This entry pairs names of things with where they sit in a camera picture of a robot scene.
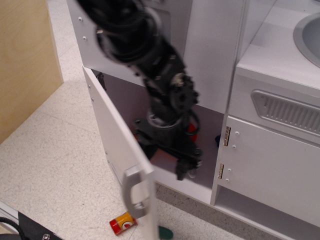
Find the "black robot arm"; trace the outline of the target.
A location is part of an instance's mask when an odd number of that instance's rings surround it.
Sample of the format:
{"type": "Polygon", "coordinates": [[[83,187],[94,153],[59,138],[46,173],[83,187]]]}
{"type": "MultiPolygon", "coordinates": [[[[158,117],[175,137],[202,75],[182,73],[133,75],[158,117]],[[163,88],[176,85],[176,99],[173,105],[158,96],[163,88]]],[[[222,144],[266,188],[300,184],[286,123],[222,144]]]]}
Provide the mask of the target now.
{"type": "Polygon", "coordinates": [[[111,61],[142,78],[149,96],[146,118],[134,121],[136,139],[148,158],[157,150],[177,159],[179,181],[201,164],[194,142],[200,129],[193,106],[194,83],[175,48],[163,35],[158,14],[141,0],[81,0],[79,5],[96,24],[96,39],[111,61]]]}

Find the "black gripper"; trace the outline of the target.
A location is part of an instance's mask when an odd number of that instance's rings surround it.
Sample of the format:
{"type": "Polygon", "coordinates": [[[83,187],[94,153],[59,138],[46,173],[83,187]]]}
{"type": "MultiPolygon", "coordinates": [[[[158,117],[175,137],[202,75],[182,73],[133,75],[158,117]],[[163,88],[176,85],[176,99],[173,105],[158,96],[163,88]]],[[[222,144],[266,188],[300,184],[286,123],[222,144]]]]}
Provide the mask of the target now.
{"type": "MultiPolygon", "coordinates": [[[[201,165],[202,151],[188,136],[190,122],[184,125],[180,120],[173,125],[161,126],[146,118],[137,118],[133,122],[135,137],[146,157],[151,160],[158,149],[178,159],[175,174],[182,181],[189,171],[201,165]]],[[[196,121],[197,133],[200,124],[196,121]]]]}

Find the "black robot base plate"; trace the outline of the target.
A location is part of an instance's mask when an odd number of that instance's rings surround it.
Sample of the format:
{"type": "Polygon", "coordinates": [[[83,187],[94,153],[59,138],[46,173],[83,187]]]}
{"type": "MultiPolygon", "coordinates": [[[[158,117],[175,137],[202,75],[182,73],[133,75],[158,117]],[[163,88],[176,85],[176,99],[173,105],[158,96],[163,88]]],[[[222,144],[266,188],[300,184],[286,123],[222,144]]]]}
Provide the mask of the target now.
{"type": "Polygon", "coordinates": [[[53,231],[42,226],[38,222],[29,218],[21,212],[18,212],[18,225],[29,240],[62,240],[53,231]]]}

